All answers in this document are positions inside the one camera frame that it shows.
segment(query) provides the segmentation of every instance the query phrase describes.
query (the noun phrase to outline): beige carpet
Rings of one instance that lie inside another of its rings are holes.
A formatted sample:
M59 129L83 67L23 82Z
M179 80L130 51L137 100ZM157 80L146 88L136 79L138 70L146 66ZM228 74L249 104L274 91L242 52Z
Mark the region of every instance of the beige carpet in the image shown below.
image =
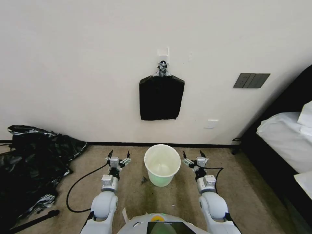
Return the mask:
M71 213L66 208L66 195L71 185L83 175L106 163L105 157L111 150L114 156L124 158L130 150L132 161L120 173L117 192L118 208L113 221L113 233L124 225L122 209L126 207L129 218L148 213L166 213L206 229L201 213L195 175L190 168L181 164L172 182L163 188L153 186L149 181L141 184L143 176L148 178L143 157L148 147L90 146L87 151L71 163L74 173L66 176L58 185L59 197L51 209L59 209L57 217L32 226L26 233L79 233L89 212ZM188 158L199 156L200 149L176 148ZM218 178L218 192L226 200L232 218L243 234L247 233L295 233L287 210L265 183L247 157L240 153L231 155L229 149L201 149L210 159L207 166L224 167ZM100 193L101 177L107 173L103 168L83 179L72 190L70 206L82 210L91 206L93 198ZM35 214L21 223L45 215Z

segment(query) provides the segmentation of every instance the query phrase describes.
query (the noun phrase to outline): white bedsheet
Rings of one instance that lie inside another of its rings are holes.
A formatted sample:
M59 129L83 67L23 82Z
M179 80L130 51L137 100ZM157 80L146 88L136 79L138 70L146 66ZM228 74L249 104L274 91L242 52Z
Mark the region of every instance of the white bedsheet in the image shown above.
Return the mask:
M312 136L300 131L300 112L280 113L261 122L257 134L298 173L312 171Z
M297 183L302 187L302 189L307 193L307 195L312 199L312 171L294 175Z

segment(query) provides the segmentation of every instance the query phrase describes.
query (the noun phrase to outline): small debris on floor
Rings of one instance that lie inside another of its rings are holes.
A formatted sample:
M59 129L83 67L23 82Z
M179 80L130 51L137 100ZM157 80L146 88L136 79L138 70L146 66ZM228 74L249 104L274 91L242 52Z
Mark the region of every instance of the small debris on floor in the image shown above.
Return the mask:
M146 181L148 181L148 179L143 176L143 178L141 179L141 184L145 183Z

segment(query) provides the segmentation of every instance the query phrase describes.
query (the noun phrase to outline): gray light switch panel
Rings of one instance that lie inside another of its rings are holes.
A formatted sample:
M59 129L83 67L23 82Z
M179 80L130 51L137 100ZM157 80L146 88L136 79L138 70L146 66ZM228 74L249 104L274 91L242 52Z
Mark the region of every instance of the gray light switch panel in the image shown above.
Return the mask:
M249 76L250 73L241 73L234 85L234 88L243 88Z
M259 73L256 74L251 83L246 88L261 88L263 83L267 80L270 74Z
M269 73L241 73L234 88L261 88Z

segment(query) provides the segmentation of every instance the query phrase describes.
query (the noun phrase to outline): crumpled black plastic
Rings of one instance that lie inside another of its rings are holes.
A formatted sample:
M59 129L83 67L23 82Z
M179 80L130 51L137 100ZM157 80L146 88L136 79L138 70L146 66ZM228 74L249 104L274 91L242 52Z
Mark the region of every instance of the crumpled black plastic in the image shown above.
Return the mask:
M184 81L167 71L165 61L159 71L139 83L142 120L176 119L180 113Z
M41 211L56 199L71 160L87 143L46 130L13 125L11 151L0 154L0 223L9 229L18 219Z

